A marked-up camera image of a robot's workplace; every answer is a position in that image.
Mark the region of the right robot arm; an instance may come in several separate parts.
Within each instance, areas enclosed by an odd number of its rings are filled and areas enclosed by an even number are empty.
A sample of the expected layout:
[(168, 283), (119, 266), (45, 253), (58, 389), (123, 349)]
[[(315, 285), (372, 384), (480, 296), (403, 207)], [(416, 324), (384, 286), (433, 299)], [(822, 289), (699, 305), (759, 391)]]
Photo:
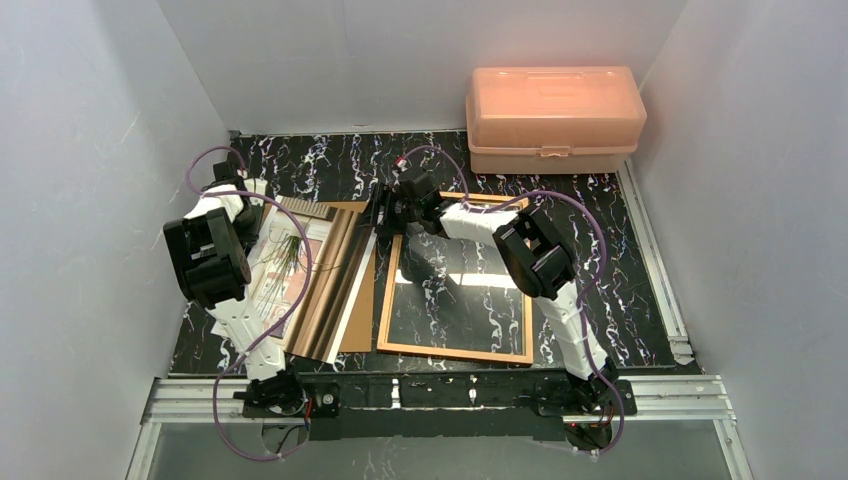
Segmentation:
[(547, 190), (518, 195), (491, 207), (469, 197), (448, 198), (419, 167), (400, 169), (392, 184), (372, 187), (365, 223), (379, 235), (403, 233), (417, 224), (431, 235), (495, 248), (514, 285), (529, 296), (554, 334), (569, 376), (565, 402), (590, 412), (612, 407), (625, 416), (618, 371), (599, 344), (585, 315), (586, 288), (577, 285), (577, 258), (565, 235), (538, 205), (520, 210), (524, 198), (553, 197)]

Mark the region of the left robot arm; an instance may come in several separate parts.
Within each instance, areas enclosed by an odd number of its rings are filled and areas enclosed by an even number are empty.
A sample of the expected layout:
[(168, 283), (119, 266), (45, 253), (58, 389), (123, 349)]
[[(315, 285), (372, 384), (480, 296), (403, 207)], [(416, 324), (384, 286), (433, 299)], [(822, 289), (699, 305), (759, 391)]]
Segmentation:
[(249, 385), (234, 397), (247, 407), (283, 416), (304, 412), (307, 394), (285, 354), (265, 332), (254, 306), (248, 253), (259, 239), (263, 207), (250, 201), (235, 165), (213, 166), (214, 181), (184, 216), (163, 225), (176, 280), (184, 297), (203, 307), (244, 357)]

